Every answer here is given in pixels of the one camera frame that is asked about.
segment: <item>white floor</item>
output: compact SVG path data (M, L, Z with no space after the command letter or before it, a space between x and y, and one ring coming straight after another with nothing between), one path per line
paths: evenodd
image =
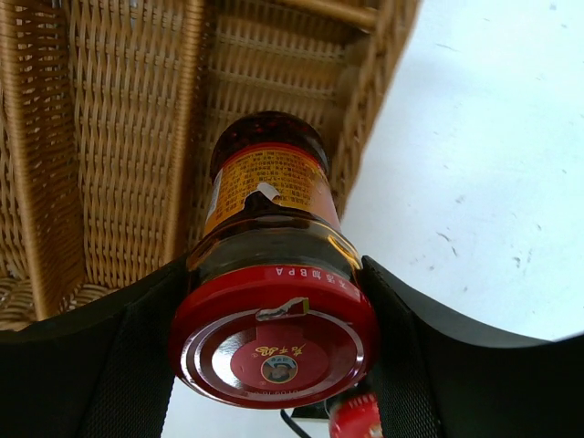
M584 330L582 23L581 0L426 0L343 223L413 287L542 339ZM295 435L177 383L162 436Z

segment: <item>wicker basket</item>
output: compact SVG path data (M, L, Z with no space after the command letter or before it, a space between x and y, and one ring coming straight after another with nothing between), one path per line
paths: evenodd
M215 139L258 110L322 133L342 212L416 0L0 2L0 329L193 246Z

